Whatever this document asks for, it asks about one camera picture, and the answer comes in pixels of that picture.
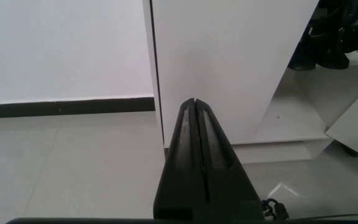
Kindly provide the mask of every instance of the tiled floor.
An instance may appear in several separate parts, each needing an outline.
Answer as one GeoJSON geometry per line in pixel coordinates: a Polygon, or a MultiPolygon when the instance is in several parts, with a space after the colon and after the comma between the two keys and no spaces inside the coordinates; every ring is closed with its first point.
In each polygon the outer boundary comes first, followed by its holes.
{"type": "Polygon", "coordinates": [[[153,112],[0,119],[0,223],[152,218],[161,147],[153,112]]]}
{"type": "MultiPolygon", "coordinates": [[[[155,113],[0,119],[0,224],[16,217],[152,218],[164,163],[155,113]]],[[[358,158],[244,166],[292,218],[358,212],[358,158]]]]}

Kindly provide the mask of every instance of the black baseboard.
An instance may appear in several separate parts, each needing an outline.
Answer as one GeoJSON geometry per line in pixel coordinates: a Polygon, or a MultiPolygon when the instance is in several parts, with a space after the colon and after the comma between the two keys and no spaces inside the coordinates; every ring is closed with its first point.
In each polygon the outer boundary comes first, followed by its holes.
{"type": "Polygon", "coordinates": [[[154,98],[12,103],[0,105],[0,118],[155,111],[154,98]]]}

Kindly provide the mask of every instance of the white wall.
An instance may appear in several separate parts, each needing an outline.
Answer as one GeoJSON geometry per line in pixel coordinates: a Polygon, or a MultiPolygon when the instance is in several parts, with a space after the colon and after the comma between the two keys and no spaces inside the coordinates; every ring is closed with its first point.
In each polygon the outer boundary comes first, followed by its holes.
{"type": "Polygon", "coordinates": [[[142,1],[0,0],[0,103],[153,96],[142,1]]]}

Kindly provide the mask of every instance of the white shelf board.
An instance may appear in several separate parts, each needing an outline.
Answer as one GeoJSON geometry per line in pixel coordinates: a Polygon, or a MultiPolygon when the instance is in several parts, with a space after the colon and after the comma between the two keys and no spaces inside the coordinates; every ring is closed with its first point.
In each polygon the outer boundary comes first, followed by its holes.
{"type": "Polygon", "coordinates": [[[287,69],[257,133],[241,144],[329,139],[324,122],[300,90],[294,75],[293,70],[287,69]]]}
{"type": "Polygon", "coordinates": [[[233,146],[241,164],[312,159],[304,142],[241,144],[233,146]]]}

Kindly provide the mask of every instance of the black cable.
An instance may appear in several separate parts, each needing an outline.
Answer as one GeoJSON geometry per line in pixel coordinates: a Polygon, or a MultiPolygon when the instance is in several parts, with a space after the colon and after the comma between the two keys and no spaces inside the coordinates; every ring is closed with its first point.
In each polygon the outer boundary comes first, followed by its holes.
{"type": "Polygon", "coordinates": [[[265,217],[272,217],[273,220],[286,220],[290,217],[284,204],[272,198],[262,201],[262,210],[265,212],[265,217]],[[273,212],[273,208],[269,205],[270,202],[274,203],[275,213],[273,212]]]}
{"type": "Polygon", "coordinates": [[[325,215],[325,216],[320,216],[320,217],[308,217],[308,218],[294,218],[291,220],[300,221],[300,220],[313,220],[313,219],[319,219],[319,218],[337,218],[337,217],[353,217],[353,216],[358,216],[358,213],[343,214],[343,215],[325,215]]]}

